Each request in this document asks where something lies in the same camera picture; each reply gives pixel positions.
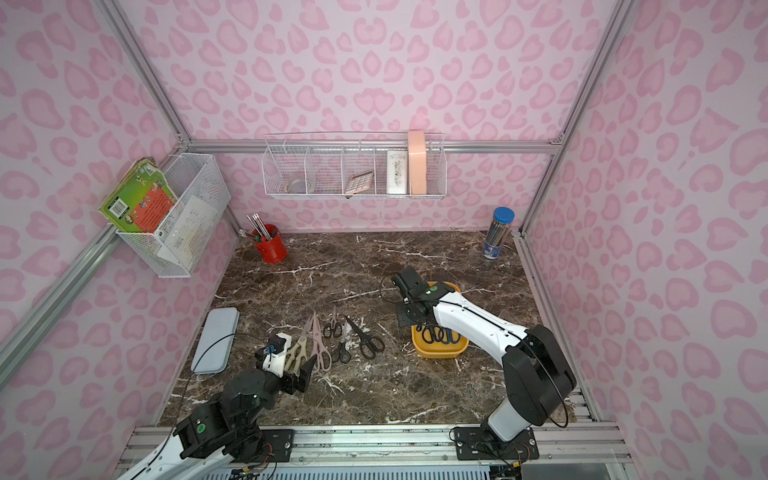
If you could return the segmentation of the pink kitchen scissors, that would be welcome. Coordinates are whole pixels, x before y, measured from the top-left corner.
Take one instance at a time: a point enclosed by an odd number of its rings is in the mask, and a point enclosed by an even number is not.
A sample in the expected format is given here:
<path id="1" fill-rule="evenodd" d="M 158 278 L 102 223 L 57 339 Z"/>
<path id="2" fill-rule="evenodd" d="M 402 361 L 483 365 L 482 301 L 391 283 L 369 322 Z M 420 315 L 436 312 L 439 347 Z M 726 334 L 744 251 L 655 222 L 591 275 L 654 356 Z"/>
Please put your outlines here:
<path id="1" fill-rule="evenodd" d="M 315 357 L 314 369 L 320 373 L 327 373 L 331 369 L 332 358 L 323 343 L 323 332 L 316 312 L 311 317 L 310 337 L 312 340 L 311 355 Z"/>

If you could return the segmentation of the yellow storage box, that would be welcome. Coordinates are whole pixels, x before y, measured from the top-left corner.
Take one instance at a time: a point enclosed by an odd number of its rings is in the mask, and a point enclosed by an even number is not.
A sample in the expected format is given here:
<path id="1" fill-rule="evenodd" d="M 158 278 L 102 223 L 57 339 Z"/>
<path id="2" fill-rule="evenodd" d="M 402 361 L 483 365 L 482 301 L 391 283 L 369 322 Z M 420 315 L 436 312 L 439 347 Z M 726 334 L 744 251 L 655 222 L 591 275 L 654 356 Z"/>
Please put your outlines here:
<path id="1" fill-rule="evenodd" d="M 427 324 L 412 326 L 411 340 L 418 355 L 425 359 L 453 359 L 469 345 L 469 341 L 457 332 Z"/>

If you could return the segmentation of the medium black scissors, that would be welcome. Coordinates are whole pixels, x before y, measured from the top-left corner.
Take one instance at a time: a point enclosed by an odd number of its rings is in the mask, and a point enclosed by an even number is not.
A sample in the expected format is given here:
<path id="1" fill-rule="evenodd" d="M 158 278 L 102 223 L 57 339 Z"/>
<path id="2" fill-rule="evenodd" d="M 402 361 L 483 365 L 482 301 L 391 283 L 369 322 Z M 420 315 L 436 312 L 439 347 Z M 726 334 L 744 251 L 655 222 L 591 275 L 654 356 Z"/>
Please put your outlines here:
<path id="1" fill-rule="evenodd" d="M 346 338 L 342 336 L 337 347 L 331 353 L 331 360 L 334 364 L 348 364 L 351 361 L 352 355 L 346 347 Z"/>

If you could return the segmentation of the all black scissors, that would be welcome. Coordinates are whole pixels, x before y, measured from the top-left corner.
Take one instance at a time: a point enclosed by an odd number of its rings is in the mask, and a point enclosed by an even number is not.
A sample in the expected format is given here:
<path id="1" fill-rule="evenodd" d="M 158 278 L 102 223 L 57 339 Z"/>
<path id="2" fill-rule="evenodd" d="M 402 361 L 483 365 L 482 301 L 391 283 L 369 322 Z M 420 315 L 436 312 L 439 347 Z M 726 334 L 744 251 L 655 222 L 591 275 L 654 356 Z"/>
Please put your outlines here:
<path id="1" fill-rule="evenodd" d="M 363 331 L 349 316 L 346 316 L 345 320 L 357 335 L 360 352 L 365 359 L 374 360 L 379 353 L 384 352 L 385 344 L 380 337 Z"/>

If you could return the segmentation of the small black scissors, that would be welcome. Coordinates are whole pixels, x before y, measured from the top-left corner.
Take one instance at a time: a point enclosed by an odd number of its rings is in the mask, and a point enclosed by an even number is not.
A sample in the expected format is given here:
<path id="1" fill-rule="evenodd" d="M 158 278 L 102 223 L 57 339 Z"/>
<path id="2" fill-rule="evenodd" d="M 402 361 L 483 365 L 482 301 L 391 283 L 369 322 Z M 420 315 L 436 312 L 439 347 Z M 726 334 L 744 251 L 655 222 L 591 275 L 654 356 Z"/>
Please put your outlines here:
<path id="1" fill-rule="evenodd" d="M 334 306 L 329 322 L 322 329 L 322 335 L 324 338 L 340 338 L 342 332 L 343 325 L 339 321 L 337 307 Z"/>

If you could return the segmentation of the large black handled scissors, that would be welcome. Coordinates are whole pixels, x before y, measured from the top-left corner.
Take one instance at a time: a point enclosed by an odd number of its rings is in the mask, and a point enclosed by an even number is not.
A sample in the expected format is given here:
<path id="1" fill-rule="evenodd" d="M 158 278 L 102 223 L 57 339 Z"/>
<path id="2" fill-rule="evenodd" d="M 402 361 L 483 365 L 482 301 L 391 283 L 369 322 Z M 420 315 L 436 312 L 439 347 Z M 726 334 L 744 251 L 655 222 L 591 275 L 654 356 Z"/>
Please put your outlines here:
<path id="1" fill-rule="evenodd" d="M 416 331 L 421 334 L 422 341 L 425 344 L 435 344 L 439 343 L 436 341 L 436 334 L 434 333 L 436 327 L 440 326 L 422 324 L 416 327 Z"/>

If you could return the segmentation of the blue handled scissors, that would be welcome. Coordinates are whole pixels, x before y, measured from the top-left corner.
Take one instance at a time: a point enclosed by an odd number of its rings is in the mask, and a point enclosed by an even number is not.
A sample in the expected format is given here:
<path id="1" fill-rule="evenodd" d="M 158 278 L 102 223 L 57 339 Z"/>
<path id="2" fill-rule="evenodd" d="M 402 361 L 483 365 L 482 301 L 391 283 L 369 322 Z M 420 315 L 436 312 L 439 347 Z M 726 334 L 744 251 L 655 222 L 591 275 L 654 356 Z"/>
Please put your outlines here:
<path id="1" fill-rule="evenodd" d="M 461 341 L 461 335 L 445 327 L 436 327 L 434 329 L 436 341 L 444 345 L 455 345 Z"/>

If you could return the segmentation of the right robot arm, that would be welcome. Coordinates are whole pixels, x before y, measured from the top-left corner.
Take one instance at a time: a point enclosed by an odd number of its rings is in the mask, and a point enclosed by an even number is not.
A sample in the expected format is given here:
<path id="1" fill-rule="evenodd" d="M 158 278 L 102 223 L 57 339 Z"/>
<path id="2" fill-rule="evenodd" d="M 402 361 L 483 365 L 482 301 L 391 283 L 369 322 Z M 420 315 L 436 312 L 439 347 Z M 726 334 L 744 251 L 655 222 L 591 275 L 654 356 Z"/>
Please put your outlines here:
<path id="1" fill-rule="evenodd" d="M 486 352 L 502 368 L 506 397 L 483 421 L 500 442 L 510 442 L 530 426 L 541 426 L 577 387 L 576 376 L 553 332 L 526 328 L 475 305 L 445 282 L 433 285 L 412 267 L 390 276 L 402 300 L 401 326 L 449 329 Z"/>

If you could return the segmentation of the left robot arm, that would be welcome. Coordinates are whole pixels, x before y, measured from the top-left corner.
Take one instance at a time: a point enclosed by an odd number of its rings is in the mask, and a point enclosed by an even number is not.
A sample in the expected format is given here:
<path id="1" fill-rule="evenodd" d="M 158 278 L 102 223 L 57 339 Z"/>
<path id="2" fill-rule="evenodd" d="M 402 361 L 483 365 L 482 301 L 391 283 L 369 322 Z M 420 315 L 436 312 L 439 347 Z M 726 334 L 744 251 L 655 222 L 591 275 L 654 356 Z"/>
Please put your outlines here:
<path id="1" fill-rule="evenodd" d="M 294 447 L 290 428 L 259 426 L 280 393 L 305 392 L 317 357 L 303 363 L 297 376 L 281 377 L 258 368 L 242 371 L 222 391 L 195 407 L 123 479 L 202 479 L 232 463 L 247 467 L 287 463 Z"/>

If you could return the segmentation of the small calculator on shelf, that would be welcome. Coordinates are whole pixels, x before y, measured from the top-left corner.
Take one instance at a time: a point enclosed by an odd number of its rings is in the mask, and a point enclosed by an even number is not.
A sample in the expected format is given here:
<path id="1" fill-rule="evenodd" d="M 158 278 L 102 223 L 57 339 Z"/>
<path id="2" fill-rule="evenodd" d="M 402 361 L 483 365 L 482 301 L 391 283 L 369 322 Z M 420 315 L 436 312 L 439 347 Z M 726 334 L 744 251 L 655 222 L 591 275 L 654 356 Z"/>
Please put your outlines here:
<path id="1" fill-rule="evenodd" d="M 353 175 L 347 181 L 343 194 L 351 197 L 369 191 L 374 186 L 375 172 L 372 170 Z"/>

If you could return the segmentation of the red pen bucket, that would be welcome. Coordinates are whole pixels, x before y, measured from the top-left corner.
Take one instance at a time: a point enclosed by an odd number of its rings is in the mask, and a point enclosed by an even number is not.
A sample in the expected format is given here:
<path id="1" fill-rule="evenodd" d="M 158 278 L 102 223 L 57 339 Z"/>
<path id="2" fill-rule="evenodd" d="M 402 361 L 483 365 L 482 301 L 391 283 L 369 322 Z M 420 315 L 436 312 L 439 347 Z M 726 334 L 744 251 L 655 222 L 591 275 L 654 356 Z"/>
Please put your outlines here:
<path id="1" fill-rule="evenodd" d="M 287 250 L 282 241 L 280 230 L 273 224 L 266 224 L 270 238 L 261 235 L 257 229 L 253 230 L 255 235 L 255 248 L 261 255 L 264 262 L 277 264 L 287 257 Z"/>

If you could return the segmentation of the pens in bucket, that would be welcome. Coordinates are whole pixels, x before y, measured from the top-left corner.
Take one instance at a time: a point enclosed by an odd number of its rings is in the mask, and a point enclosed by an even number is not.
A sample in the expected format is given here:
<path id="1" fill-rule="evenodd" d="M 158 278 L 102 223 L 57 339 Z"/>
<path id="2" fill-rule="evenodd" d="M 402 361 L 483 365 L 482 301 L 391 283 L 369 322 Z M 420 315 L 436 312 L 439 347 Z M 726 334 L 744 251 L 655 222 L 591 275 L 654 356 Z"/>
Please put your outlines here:
<path id="1" fill-rule="evenodd" d="M 255 231 L 254 237 L 258 237 L 262 243 L 272 240 L 269 229 L 258 214 L 249 214 L 246 218 Z"/>

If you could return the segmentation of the round tape on shelf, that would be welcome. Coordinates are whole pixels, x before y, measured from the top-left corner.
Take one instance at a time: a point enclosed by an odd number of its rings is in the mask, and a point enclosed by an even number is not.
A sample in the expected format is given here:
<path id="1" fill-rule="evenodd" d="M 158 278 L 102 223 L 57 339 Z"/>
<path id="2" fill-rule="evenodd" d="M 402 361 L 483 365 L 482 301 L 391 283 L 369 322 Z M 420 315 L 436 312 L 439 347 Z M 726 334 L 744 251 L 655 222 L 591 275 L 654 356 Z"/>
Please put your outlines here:
<path id="1" fill-rule="evenodd" d="M 285 193 L 289 195 L 305 195 L 307 193 L 307 183 L 304 174 L 292 175 L 285 185 Z"/>

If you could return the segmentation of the green red book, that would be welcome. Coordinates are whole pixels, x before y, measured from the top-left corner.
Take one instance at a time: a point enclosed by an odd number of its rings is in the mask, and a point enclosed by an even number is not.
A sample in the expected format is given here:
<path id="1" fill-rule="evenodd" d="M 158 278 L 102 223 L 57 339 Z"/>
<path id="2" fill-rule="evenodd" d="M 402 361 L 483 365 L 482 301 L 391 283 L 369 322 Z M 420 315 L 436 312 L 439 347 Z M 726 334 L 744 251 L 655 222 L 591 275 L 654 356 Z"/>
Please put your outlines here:
<path id="1" fill-rule="evenodd" d="M 152 157 L 133 164 L 99 211 L 118 231 L 153 234 L 177 202 Z"/>

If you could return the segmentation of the white mesh wall basket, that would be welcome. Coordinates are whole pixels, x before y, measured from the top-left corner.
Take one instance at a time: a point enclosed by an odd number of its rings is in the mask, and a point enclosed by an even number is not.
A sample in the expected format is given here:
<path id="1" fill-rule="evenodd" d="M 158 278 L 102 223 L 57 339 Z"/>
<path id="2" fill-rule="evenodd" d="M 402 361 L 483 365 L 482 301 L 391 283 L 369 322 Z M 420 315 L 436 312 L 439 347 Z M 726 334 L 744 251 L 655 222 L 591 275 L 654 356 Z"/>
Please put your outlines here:
<path id="1" fill-rule="evenodd" d="M 231 199 L 217 161 L 184 153 L 166 172 L 176 203 L 152 233 L 117 235 L 161 278 L 189 278 Z"/>

